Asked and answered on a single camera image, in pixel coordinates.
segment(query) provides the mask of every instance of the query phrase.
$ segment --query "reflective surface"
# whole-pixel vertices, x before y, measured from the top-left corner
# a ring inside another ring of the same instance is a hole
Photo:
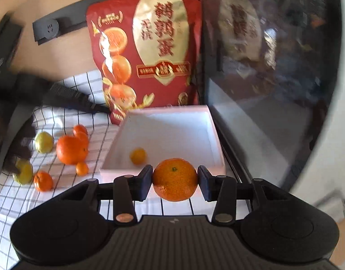
[[[205,102],[249,178],[289,190],[334,91],[340,0],[202,0]]]

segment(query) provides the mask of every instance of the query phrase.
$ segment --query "snack bag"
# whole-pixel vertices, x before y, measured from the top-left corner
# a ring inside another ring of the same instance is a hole
[[[131,109],[194,103],[200,0],[107,0],[86,20],[113,123]]]

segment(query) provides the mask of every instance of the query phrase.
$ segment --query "checkered tablecloth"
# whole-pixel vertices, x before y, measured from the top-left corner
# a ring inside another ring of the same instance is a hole
[[[62,83],[90,94],[90,100],[96,104],[105,104],[101,73],[98,70],[65,79]],[[0,269],[10,269],[18,262],[18,257],[10,242],[10,228],[16,218],[87,178],[97,178],[100,183],[104,182],[99,169],[118,130],[118,126],[112,125],[109,117],[101,113],[91,115],[75,110],[44,106],[36,108],[33,116],[37,133],[46,131],[53,135],[55,142],[62,135],[72,134],[74,125],[86,126],[90,137],[86,163],[90,172],[86,176],[77,176],[75,166],[61,163],[53,149],[47,154],[34,151],[31,158],[34,172],[41,169],[52,176],[54,188],[50,192],[40,193],[32,182],[28,185],[19,185],[12,176],[4,173],[0,175]],[[112,206],[111,200],[102,201],[100,214],[106,219],[112,219]],[[134,202],[134,206],[138,219],[143,214],[206,214],[211,218],[215,202],[205,202],[198,188],[189,200],[182,202],[168,202],[155,194],[149,194],[144,202]],[[245,201],[238,203],[237,219],[243,218],[247,213]]]

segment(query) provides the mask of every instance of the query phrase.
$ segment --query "screw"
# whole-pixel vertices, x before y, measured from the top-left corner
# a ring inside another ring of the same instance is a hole
[[[121,213],[116,216],[116,220],[121,223],[128,223],[133,220],[133,216],[129,213]]]
[[[215,220],[220,223],[227,223],[232,221],[232,216],[226,213],[220,213],[215,216]]]

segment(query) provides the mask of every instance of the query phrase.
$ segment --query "white wall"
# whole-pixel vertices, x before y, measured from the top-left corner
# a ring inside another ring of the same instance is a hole
[[[345,195],[345,0],[342,0],[342,45],[335,93],[317,146],[292,193],[314,203],[334,189]]]

